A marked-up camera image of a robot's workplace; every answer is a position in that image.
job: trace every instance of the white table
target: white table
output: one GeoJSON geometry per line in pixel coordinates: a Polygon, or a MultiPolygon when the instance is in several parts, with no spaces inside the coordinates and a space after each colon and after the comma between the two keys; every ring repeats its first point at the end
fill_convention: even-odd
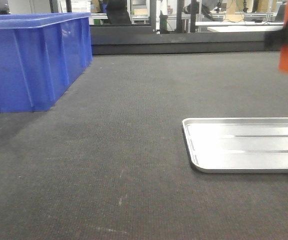
{"type": "Polygon", "coordinates": [[[197,21],[196,26],[200,27],[224,27],[224,26],[283,26],[282,22],[254,22],[254,21],[197,21]]]}
{"type": "Polygon", "coordinates": [[[216,33],[236,33],[236,32],[266,32],[266,31],[277,31],[282,29],[283,26],[209,26],[207,30],[216,33]]]}

